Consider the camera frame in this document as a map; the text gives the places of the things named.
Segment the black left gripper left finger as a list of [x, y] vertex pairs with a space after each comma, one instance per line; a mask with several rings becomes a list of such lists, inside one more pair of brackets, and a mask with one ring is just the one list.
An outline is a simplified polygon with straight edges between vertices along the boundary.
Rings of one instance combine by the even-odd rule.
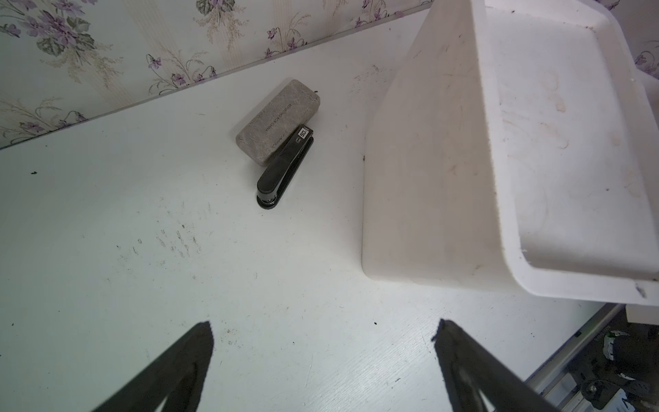
[[210, 322], [195, 324], [96, 410], [196, 411], [213, 349]]

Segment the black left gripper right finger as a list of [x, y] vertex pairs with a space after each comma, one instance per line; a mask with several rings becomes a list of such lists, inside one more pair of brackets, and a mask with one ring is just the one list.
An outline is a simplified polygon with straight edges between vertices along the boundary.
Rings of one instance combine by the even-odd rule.
[[432, 341], [453, 410], [556, 410], [455, 322], [441, 319]]

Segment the white plastic drawer cabinet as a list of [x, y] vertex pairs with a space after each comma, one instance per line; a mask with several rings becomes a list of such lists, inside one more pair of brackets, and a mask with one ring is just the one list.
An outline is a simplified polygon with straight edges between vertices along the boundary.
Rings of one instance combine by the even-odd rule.
[[594, 1], [436, 1], [366, 137], [371, 278], [656, 306], [658, 128]]

